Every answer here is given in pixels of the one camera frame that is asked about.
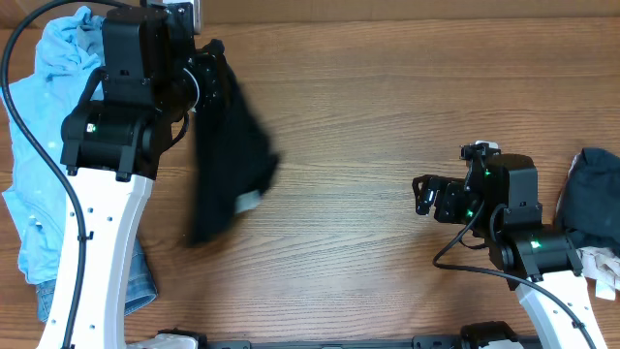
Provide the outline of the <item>black t-shirt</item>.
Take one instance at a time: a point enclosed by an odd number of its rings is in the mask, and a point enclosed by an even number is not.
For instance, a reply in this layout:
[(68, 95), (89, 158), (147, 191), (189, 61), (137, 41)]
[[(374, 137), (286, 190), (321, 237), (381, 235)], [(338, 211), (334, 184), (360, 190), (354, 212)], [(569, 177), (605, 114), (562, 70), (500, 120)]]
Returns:
[(221, 113), (195, 111), (194, 118), (198, 172), (191, 246), (216, 238), (257, 208), (280, 160), (229, 63), (228, 106)]

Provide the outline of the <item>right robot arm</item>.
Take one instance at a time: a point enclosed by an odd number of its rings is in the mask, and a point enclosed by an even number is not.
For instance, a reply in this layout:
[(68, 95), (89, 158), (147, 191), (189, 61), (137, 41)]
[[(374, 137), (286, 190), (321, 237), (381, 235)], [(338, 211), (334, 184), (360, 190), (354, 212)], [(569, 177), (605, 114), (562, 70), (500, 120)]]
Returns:
[(576, 249), (566, 233), (543, 223), (533, 160), (486, 144), (462, 148), (461, 158), (464, 178), (413, 179), (417, 214), (482, 239), (494, 267), (467, 270), (507, 280), (541, 347), (604, 348)]

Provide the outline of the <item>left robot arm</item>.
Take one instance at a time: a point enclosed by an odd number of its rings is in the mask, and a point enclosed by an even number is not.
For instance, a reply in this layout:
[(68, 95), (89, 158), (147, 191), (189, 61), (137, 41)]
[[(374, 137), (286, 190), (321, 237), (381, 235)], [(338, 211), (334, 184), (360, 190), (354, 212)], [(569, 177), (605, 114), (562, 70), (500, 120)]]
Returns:
[(195, 44), (200, 7), (149, 1), (108, 12), (105, 63), (61, 127), (61, 163), (78, 203), (66, 226), (44, 348), (121, 348), (140, 218), (175, 122), (221, 115), (232, 88), (220, 42)]

